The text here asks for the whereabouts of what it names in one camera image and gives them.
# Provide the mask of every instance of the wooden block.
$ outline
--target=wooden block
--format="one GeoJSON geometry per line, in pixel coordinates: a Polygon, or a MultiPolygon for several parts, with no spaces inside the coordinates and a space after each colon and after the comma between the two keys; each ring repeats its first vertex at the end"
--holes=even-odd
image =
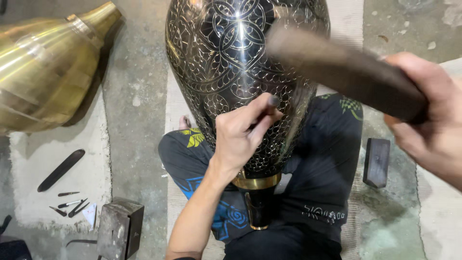
{"type": "Polygon", "coordinates": [[[387,185],[389,157],[389,140],[367,139],[363,182],[374,188],[384,188],[387,185]]]}

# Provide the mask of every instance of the black engraved vase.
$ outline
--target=black engraved vase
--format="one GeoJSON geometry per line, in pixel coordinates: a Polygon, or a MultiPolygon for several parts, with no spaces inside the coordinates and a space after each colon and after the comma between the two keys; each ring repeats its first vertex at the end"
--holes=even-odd
{"type": "Polygon", "coordinates": [[[325,0],[172,0],[166,49],[195,121],[215,149],[215,118],[263,92],[277,95],[284,116],[233,180],[247,205],[250,226],[265,229],[281,170],[309,114],[317,84],[265,55],[265,33],[275,19],[329,37],[325,0]]]}

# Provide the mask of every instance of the tool handle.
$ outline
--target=tool handle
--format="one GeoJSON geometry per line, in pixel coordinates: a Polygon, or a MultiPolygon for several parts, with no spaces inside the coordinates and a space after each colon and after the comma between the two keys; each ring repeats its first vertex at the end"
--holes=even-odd
{"type": "Polygon", "coordinates": [[[420,124],[427,118],[428,101],[414,82],[370,55],[280,24],[268,34],[267,52],[305,78],[405,122],[420,124]]]}
{"type": "Polygon", "coordinates": [[[74,166],[85,154],[83,149],[79,149],[71,153],[37,188],[38,192],[43,192],[49,189],[55,182],[59,180],[67,171],[74,166]]]}

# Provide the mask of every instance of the white print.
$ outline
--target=white print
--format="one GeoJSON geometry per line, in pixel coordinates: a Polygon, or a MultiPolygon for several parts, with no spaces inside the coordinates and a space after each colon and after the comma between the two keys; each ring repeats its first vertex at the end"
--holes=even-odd
{"type": "Polygon", "coordinates": [[[325,217],[327,220],[327,223],[329,224],[334,224],[336,219],[343,219],[345,218],[344,213],[340,212],[333,212],[333,211],[328,211],[328,210],[323,210],[322,208],[315,208],[315,207],[309,207],[307,205],[304,206],[307,211],[302,211],[302,215],[311,217],[312,219],[318,220],[318,216],[320,217],[325,217]]]}

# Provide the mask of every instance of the hand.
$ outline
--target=hand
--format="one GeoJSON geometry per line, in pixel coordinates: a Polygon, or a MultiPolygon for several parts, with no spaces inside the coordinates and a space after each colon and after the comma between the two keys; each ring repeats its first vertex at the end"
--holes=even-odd
{"type": "Polygon", "coordinates": [[[268,128],[282,117],[277,97],[263,93],[242,106],[215,119],[217,141],[206,177],[213,177],[223,187],[228,185],[252,157],[268,128]]]}
{"type": "Polygon", "coordinates": [[[423,168],[462,191],[462,85],[439,65],[410,53],[386,61],[404,70],[429,101],[428,120],[420,125],[385,115],[396,143],[423,168]]]}

